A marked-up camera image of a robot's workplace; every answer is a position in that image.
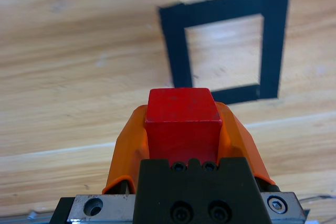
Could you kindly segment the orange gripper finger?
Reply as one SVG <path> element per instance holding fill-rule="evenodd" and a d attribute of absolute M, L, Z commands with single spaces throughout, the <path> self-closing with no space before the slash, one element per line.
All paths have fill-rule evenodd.
<path fill-rule="evenodd" d="M 149 158 L 146 111 L 146 105 L 136 108 L 118 136 L 103 194 L 117 194 L 117 187 L 124 181 L 130 193 L 136 193 L 140 163 Z"/>
<path fill-rule="evenodd" d="M 229 107 L 216 102 L 222 119 L 217 161 L 224 157 L 244 157 L 261 191 L 278 191 L 276 183 L 269 177 L 253 137 Z"/>

